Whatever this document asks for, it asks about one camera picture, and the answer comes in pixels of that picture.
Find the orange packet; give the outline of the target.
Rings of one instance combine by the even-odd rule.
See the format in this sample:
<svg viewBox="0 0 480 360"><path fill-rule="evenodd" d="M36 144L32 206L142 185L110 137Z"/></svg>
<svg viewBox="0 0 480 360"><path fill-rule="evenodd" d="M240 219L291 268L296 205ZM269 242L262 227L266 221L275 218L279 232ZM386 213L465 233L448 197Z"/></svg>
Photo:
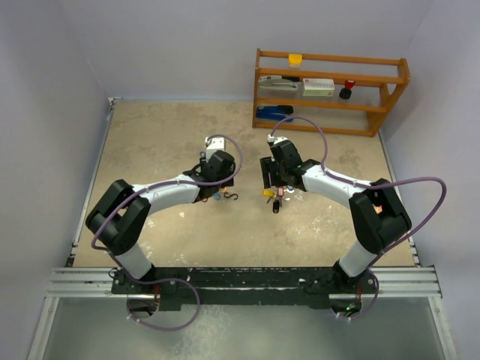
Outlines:
<svg viewBox="0 0 480 360"><path fill-rule="evenodd" d="M377 215L380 215L383 213L384 208L382 204L378 204L378 205L373 204L372 206L373 206L373 210L376 212Z"/></svg>

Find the white cardboard box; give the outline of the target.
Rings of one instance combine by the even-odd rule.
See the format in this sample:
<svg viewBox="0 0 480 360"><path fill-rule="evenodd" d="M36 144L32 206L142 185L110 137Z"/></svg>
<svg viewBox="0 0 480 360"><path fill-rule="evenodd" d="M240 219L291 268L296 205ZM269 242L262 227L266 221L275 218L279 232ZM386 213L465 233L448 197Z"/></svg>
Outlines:
<svg viewBox="0 0 480 360"><path fill-rule="evenodd" d="M304 97L332 97L335 92L333 79L304 78L302 95Z"/></svg>

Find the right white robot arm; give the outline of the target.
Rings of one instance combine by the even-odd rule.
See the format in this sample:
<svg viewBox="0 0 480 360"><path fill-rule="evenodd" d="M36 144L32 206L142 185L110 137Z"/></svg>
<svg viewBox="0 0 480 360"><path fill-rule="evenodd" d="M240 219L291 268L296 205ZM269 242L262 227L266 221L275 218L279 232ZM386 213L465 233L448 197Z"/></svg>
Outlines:
<svg viewBox="0 0 480 360"><path fill-rule="evenodd" d="M260 159L264 188L290 186L327 197L349 209L356 240L334 264L334 287L351 293L369 265L412 228L410 216L390 182L344 177L319 161L302 160L284 136L267 139L271 156Z"/></svg>

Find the yellow key tag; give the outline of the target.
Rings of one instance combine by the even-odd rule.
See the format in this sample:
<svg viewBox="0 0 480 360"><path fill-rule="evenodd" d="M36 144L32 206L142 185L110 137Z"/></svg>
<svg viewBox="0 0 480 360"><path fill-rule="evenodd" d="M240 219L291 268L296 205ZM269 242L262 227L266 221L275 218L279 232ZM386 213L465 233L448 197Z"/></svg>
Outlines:
<svg viewBox="0 0 480 360"><path fill-rule="evenodd" d="M274 197L274 196L276 195L276 192L273 191L273 190L264 190L264 191L262 192L262 195L263 195L264 197Z"/></svg>

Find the wooden shelf rack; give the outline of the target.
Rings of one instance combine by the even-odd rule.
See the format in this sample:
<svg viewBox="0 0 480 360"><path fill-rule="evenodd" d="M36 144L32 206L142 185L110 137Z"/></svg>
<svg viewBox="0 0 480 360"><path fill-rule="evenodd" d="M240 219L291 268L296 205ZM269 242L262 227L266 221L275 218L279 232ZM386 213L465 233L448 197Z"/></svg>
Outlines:
<svg viewBox="0 0 480 360"><path fill-rule="evenodd" d="M303 62L390 67L394 76L301 69ZM255 59L253 128L272 129L288 116L267 109L300 108L363 112L365 129L325 127L330 134L377 135L411 80L405 58L367 58L344 55L292 54L258 49Z"/></svg>

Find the blue stapler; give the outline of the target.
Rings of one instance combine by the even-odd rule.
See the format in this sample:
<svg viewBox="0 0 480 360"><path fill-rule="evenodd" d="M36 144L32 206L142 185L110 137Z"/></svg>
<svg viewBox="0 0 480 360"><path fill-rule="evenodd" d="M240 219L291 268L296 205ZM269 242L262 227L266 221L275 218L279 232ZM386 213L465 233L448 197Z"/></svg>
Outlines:
<svg viewBox="0 0 480 360"><path fill-rule="evenodd" d="M258 106L256 108L256 117L258 119L281 121L290 117L293 113L294 108L290 105Z"/></svg>

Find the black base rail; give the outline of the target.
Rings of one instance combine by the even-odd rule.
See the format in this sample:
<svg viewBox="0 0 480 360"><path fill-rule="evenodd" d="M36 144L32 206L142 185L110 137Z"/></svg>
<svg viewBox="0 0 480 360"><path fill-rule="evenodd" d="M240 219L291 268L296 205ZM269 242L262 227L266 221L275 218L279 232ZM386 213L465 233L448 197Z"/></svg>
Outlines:
<svg viewBox="0 0 480 360"><path fill-rule="evenodd" d="M333 267L161 268L144 280L131 280L121 270L113 276L112 293L132 299L151 296L159 311L184 305L306 306L314 310L360 311L362 296L375 295L371 271L349 279Z"/></svg>

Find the yellow lid jar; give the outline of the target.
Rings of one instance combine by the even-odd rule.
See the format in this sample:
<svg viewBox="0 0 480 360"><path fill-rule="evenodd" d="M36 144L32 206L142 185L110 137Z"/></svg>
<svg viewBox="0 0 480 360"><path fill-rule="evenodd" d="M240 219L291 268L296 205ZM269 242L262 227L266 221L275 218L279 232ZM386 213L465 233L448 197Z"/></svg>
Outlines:
<svg viewBox="0 0 480 360"><path fill-rule="evenodd" d="M288 55L288 65L290 68L300 68L302 66L302 54L290 53Z"/></svg>

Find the red black stamp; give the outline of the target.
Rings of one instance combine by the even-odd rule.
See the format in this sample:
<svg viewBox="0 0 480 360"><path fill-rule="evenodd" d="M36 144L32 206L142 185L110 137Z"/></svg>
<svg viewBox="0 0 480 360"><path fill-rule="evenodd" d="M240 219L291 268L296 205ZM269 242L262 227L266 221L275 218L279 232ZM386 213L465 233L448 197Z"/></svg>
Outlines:
<svg viewBox="0 0 480 360"><path fill-rule="evenodd" d="M345 80L343 88L339 92L339 98L342 100L349 100L352 96L352 89L356 85L355 80Z"/></svg>

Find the black S carabiner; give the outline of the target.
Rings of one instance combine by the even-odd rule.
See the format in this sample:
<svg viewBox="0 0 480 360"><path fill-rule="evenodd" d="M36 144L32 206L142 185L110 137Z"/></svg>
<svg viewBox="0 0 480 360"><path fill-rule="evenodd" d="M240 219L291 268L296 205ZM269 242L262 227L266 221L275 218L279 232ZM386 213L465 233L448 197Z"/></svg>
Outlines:
<svg viewBox="0 0 480 360"><path fill-rule="evenodd" d="M223 197L226 199L237 200L239 198L239 195L237 193L225 192L223 194Z"/></svg>

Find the grey stapler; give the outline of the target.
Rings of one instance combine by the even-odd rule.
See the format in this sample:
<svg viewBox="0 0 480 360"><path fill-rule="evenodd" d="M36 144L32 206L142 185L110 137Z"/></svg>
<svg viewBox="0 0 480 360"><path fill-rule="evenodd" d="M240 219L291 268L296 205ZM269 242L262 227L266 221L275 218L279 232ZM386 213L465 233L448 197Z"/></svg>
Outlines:
<svg viewBox="0 0 480 360"><path fill-rule="evenodd" d="M267 75L258 80L260 89L296 92L299 88L300 78L297 76Z"/></svg>

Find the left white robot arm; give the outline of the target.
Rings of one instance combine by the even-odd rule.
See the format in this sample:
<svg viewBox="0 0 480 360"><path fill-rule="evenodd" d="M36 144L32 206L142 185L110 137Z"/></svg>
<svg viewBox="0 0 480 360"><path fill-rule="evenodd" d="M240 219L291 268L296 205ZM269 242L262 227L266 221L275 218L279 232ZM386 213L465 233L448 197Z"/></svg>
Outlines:
<svg viewBox="0 0 480 360"><path fill-rule="evenodd" d="M150 185L114 181L88 214L85 225L108 254L130 275L128 286L146 294L155 283L155 267L138 245L147 217L173 206L199 203L222 187L233 185L234 157L215 151L193 169Z"/></svg>

